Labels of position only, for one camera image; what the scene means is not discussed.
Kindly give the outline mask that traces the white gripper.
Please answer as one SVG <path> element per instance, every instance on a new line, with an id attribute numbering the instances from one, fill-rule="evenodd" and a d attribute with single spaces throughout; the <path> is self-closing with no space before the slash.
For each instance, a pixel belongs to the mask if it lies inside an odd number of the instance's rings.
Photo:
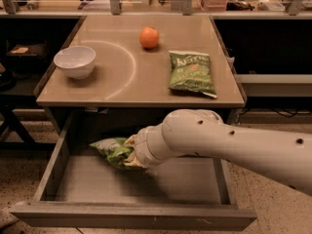
<path id="1" fill-rule="evenodd" d="M 123 161 L 127 167 L 151 168 L 161 163 L 151 152 L 148 146 L 148 138 L 154 134 L 153 127 L 141 129 L 136 135 L 130 136 L 124 143 L 126 147 L 135 147 L 135 153 L 131 153 Z"/>

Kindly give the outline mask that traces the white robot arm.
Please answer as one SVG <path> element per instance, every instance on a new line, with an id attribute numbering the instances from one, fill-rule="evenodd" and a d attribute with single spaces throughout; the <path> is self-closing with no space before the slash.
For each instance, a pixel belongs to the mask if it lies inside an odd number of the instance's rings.
<path id="1" fill-rule="evenodd" d="M 225 124 L 210 110 L 180 109 L 157 126 L 141 129 L 126 144 L 127 166 L 152 168 L 184 155 L 233 163 L 312 195 L 312 136 Z"/>

